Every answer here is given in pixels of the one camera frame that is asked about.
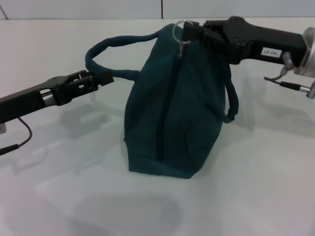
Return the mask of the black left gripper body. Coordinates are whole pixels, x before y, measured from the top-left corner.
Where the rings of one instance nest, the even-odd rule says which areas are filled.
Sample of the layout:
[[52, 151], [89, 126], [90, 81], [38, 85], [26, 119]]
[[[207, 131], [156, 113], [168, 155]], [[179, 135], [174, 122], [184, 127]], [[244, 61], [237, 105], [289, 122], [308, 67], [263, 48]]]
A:
[[6, 123], [50, 106], [64, 104], [64, 86], [68, 76], [57, 76], [39, 85], [10, 94], [0, 99], [0, 121]]

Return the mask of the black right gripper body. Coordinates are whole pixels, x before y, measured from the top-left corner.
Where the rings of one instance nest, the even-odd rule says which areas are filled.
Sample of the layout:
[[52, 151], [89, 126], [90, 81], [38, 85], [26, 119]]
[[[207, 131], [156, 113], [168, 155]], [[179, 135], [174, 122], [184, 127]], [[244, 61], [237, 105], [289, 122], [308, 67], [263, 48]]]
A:
[[255, 59], [283, 64], [281, 56], [291, 54], [298, 67], [306, 54], [303, 36], [297, 33], [254, 26], [241, 17], [230, 17], [223, 24], [223, 37], [227, 42], [227, 58], [230, 64], [245, 59]]

